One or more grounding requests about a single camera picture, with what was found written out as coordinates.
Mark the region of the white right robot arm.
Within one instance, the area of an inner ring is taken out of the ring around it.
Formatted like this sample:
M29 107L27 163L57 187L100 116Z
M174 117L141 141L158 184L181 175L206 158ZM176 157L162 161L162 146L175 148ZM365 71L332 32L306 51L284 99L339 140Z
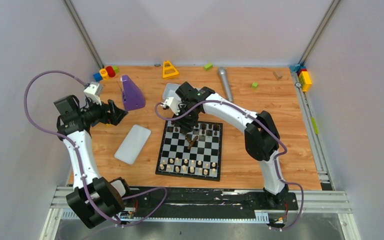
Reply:
M272 116L267 111L260 113L242 108L214 90L192 87L188 82L163 101L163 108L173 112L174 124L189 132L197 124L199 115L215 116L238 129L244 135L245 150L258 161L264 179L266 204L278 209L286 201L289 186L282 177L278 157L280 134Z

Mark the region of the black white chessboard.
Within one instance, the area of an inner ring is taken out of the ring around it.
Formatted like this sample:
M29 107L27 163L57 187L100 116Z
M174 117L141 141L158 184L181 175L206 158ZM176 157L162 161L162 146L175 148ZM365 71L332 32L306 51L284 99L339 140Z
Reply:
M221 179L223 124L198 121L185 133L166 121L155 174L219 182Z

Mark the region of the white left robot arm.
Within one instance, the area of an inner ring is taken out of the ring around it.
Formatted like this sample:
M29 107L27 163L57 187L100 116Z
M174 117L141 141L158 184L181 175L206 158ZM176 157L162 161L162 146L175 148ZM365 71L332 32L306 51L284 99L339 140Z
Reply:
M59 112L58 138L66 146L74 175L73 192L67 203L86 227L92 229L124 211L133 201L133 193L121 177L112 181L99 174L92 148L90 129L98 123L118 125L128 114L113 100L79 106L75 95L54 102Z

